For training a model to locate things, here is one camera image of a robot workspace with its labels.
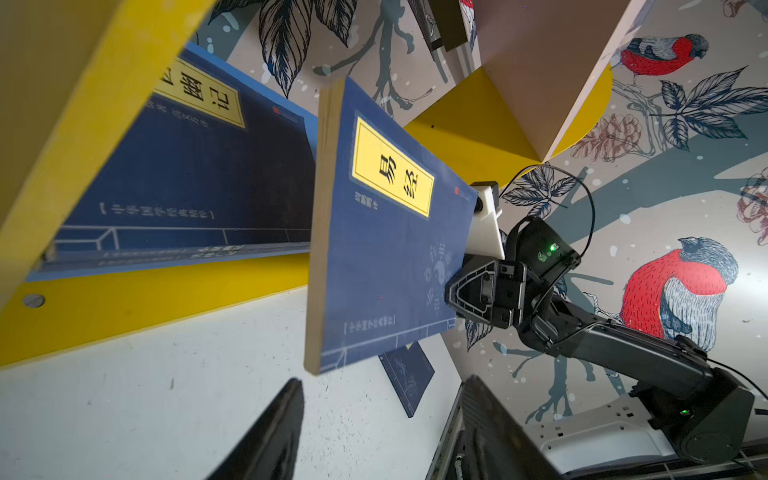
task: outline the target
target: bird wallpaper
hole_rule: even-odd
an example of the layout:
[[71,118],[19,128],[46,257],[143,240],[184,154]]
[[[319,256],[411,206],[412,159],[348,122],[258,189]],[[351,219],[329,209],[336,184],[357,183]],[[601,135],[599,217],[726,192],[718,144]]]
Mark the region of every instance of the bird wallpaper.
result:
[[[665,0],[634,37],[611,59],[602,118],[551,160],[584,181],[597,212],[555,292],[648,335],[685,335],[768,385],[768,22],[747,2]],[[583,249],[591,208],[566,175],[533,170],[503,200],[503,230],[538,215]],[[530,350],[514,330],[464,322],[443,338],[462,378],[480,375],[519,422],[575,415],[635,384]],[[747,438],[764,437],[768,419],[755,416]]]
[[[472,0],[461,6],[477,48]],[[191,41],[313,114],[343,75],[401,125],[455,86],[409,0],[218,0]]]

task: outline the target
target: red bird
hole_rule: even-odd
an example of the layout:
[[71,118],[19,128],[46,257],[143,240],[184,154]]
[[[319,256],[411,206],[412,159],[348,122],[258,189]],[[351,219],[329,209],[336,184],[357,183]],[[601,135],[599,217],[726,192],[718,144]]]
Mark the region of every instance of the red bird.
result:
[[739,264],[705,237],[681,238],[682,250],[641,266],[624,289],[624,325],[658,338],[684,335],[705,351],[715,344],[717,308]]
[[621,51],[621,63],[638,75],[666,75],[695,57],[704,58],[710,44],[695,33],[684,37],[635,38]]

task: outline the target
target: robotic arm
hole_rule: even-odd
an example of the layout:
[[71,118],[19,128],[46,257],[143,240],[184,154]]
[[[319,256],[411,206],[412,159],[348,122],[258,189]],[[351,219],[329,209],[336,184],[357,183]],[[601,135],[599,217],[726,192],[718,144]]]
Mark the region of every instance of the robotic arm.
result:
[[[481,213],[490,206],[478,207]],[[741,382],[710,367],[707,354],[684,336],[658,339],[553,295],[554,284],[581,257],[541,218],[526,217],[512,229],[503,257],[465,255],[445,288],[445,300],[459,316],[514,327],[539,352],[637,379],[631,396],[642,401],[650,426],[664,433],[681,458],[717,463],[737,456],[754,401]]]

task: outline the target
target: yellow title label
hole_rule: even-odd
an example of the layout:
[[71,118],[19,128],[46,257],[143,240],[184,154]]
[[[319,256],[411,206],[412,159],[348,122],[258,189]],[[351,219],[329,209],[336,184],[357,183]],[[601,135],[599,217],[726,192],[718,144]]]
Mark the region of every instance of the yellow title label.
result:
[[176,58],[154,92],[245,128],[237,90]]
[[435,177],[357,118],[352,176],[429,218]]

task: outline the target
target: book cover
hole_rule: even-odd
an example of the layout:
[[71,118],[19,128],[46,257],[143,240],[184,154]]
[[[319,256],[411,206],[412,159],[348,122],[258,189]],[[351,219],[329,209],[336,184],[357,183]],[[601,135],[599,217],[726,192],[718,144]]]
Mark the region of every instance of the book cover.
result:
[[429,363],[427,355],[419,342],[402,346],[392,352],[379,355],[379,360],[386,371],[397,398],[400,399],[406,415],[411,418],[419,407],[419,402],[427,390],[429,381],[435,375],[435,369]]
[[477,192],[354,81],[320,94],[304,366],[325,372],[455,324]]
[[222,63],[179,54],[41,271],[308,251],[314,116]]

